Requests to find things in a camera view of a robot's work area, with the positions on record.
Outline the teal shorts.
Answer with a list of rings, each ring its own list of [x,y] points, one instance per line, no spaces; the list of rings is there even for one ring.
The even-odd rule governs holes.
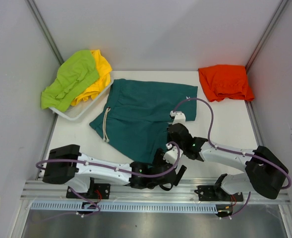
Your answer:
[[[165,149],[170,112],[178,108],[187,121],[196,119],[196,86],[116,79],[103,112],[90,127],[116,150],[137,162],[151,163]]]

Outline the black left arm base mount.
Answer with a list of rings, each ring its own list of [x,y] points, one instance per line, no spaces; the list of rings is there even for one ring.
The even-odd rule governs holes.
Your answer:
[[[108,200],[110,191],[111,185],[109,183],[95,183],[86,193],[78,192],[78,194],[87,199]]]

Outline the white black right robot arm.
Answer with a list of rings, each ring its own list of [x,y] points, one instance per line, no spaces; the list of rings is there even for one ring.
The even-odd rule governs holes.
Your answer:
[[[220,201],[239,192],[257,192],[276,199],[289,173],[284,164],[267,148],[238,150],[214,145],[201,137],[193,137],[181,123],[168,127],[168,141],[176,143],[191,160],[211,162],[235,168],[236,175],[222,174],[213,185],[214,196]]]

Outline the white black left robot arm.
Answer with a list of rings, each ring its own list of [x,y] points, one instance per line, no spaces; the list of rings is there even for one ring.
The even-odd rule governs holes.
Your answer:
[[[153,164],[116,164],[90,157],[80,152],[79,145],[70,144],[52,149],[48,159],[36,166],[44,171],[43,182],[67,185],[83,198],[90,198],[95,192],[95,179],[135,189],[153,189],[159,186],[169,191],[178,185],[187,169],[186,166],[177,168],[181,155],[182,151],[174,146],[167,153],[159,149]]]

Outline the orange shorts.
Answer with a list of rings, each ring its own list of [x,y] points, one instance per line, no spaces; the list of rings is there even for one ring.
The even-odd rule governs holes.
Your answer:
[[[210,102],[220,102],[225,98],[254,100],[243,65],[218,64],[199,68],[198,74],[203,92]]]

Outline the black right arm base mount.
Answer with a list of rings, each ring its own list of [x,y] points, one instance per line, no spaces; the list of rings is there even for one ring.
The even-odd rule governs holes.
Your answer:
[[[222,174],[214,185],[198,185],[194,191],[198,195],[199,201],[243,201],[242,193],[228,194],[221,189],[221,182],[228,174]]]

